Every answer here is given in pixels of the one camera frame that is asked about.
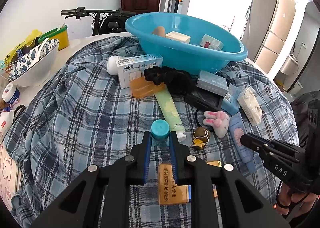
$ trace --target hand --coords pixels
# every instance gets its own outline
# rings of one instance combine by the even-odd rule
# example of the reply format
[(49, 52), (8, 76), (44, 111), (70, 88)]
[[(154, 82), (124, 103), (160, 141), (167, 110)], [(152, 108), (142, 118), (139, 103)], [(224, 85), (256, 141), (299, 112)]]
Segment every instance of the hand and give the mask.
[[(289, 186), (282, 183), (281, 191), (279, 193), (279, 202), (284, 206), (289, 206), (291, 202), (297, 203), (306, 195), (306, 193), (294, 193), (291, 195), (289, 193), (289, 190), (290, 190)], [(294, 216), (294, 218), (309, 212), (314, 202), (316, 201), (317, 197), (318, 197), (317, 195), (310, 193), (307, 196), (307, 198), (304, 199), (303, 204), (301, 205), (299, 211)], [(276, 205), (276, 210), (281, 215), (287, 215), (289, 213), (289, 209), (281, 208), (280, 206), (278, 206), (278, 204)]]

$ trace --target green tube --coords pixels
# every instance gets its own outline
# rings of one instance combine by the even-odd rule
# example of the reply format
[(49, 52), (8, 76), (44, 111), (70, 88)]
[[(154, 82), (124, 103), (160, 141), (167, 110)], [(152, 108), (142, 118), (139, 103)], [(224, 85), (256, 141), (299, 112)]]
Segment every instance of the green tube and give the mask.
[(165, 88), (164, 90), (155, 93), (155, 97), (159, 103), (165, 121), (170, 126), (170, 131), (175, 131), (177, 133), (179, 142), (185, 140), (187, 137), (184, 134), (185, 129), (168, 89)]

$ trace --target yellow plastic bag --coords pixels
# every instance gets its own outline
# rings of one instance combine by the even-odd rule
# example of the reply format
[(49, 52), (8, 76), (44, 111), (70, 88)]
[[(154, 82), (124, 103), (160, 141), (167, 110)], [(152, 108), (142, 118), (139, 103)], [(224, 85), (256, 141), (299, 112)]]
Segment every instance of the yellow plastic bag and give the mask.
[(42, 32), (40, 32), (38, 29), (35, 29), (31, 32), (30, 35), (27, 36), (27, 38), (25, 39), (24, 42), (22, 42), (21, 44), (17, 45), (14, 49), (12, 49), (8, 55), (4, 58), (4, 62), (5, 64), (9, 64), (12, 59), (14, 58), (16, 52), (24, 47), (24, 46), (29, 46), (33, 43), (33, 41), (38, 37), (38, 36), (41, 36), (42, 35)]

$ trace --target red label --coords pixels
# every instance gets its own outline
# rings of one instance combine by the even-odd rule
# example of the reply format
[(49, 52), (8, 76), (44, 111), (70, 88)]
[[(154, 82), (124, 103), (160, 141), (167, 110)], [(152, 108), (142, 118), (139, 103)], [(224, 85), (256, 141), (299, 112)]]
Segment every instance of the red label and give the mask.
[(208, 48), (210, 44), (211, 44), (211, 43), (206, 42), (203, 47), (204, 47), (204, 48)]

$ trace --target refrigerator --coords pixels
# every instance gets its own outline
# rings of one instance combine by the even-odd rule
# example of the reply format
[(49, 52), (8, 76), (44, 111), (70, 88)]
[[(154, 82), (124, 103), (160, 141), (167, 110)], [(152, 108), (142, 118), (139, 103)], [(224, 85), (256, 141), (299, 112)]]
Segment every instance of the refrigerator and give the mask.
[(248, 58), (269, 73), (288, 37), (295, 0), (252, 0), (241, 42)]

